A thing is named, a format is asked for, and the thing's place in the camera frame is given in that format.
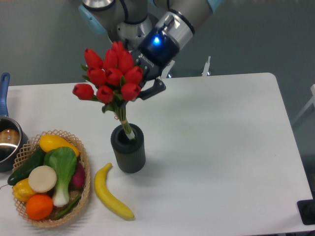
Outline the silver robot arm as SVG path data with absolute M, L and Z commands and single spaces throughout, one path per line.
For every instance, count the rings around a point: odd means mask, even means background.
M 140 86 L 154 81 L 151 88 L 140 92 L 142 100 L 166 89 L 160 76 L 168 73 L 173 58 L 222 1 L 154 0 L 153 5 L 166 11 L 160 19 L 149 13 L 148 3 L 147 0 L 84 0 L 78 8 L 94 33 L 105 33 L 111 42 L 121 41 L 131 51 L 134 62 L 144 69 Z

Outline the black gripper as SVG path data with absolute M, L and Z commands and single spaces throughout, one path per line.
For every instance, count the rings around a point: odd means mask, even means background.
M 153 29 L 133 51 L 131 56 L 136 65 L 143 70 L 143 78 L 139 86 L 141 91 L 134 99 L 147 100 L 166 90 L 160 75 L 163 69 L 179 52 L 179 46 L 164 30 Z M 143 89 L 147 81 L 154 80 L 153 85 Z

